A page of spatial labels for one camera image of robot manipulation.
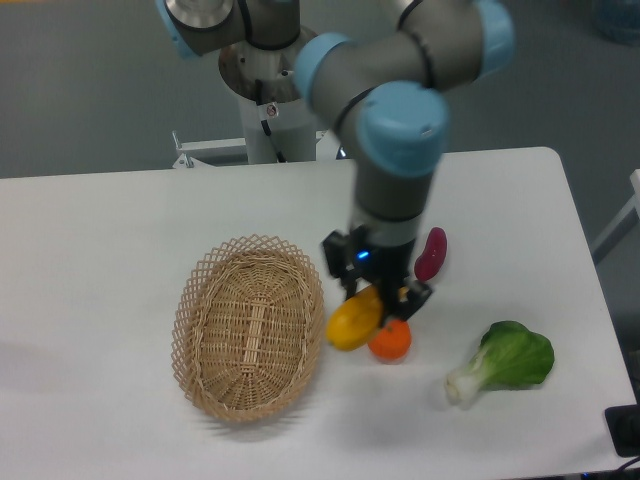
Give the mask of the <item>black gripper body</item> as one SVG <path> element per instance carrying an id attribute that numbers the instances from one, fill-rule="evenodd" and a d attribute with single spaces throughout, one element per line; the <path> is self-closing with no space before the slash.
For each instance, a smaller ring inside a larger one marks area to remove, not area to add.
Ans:
<path id="1" fill-rule="evenodd" d="M 415 241 L 411 240 L 396 246 L 380 246 L 374 244 L 367 234 L 366 244 L 370 248 L 370 256 L 367 278 L 364 280 L 376 287 L 379 298 L 385 285 L 404 285 L 409 277 L 409 260 L 413 253 Z"/>

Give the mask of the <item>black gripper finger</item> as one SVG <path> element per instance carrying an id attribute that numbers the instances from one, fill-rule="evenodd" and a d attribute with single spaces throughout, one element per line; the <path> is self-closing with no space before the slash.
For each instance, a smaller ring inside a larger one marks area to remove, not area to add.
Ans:
<path id="1" fill-rule="evenodd" d="M 346 300 L 356 295 L 358 281 L 367 278 L 368 233 L 368 229 L 353 229 L 348 234 L 334 230 L 322 241 L 329 274 L 340 281 Z"/>
<path id="2" fill-rule="evenodd" d="M 392 320 L 407 322 L 418 312 L 433 294 L 433 288 L 425 282 L 409 280 L 404 285 L 385 285 L 380 293 L 383 310 L 379 327 Z"/>

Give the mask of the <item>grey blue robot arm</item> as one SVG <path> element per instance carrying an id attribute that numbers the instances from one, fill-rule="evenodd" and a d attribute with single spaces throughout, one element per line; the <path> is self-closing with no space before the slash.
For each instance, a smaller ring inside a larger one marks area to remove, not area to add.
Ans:
<path id="1" fill-rule="evenodd" d="M 406 320 L 429 298 L 409 261 L 447 143 L 443 93 L 505 67 L 511 17 L 497 1 L 393 1 L 394 32 L 360 44 L 315 34 L 296 1 L 160 1 L 178 52 L 219 55 L 253 164 L 312 161 L 327 127 L 356 163 L 347 233 L 323 242 L 330 274 L 354 296 L 372 284 L 377 320 Z"/>

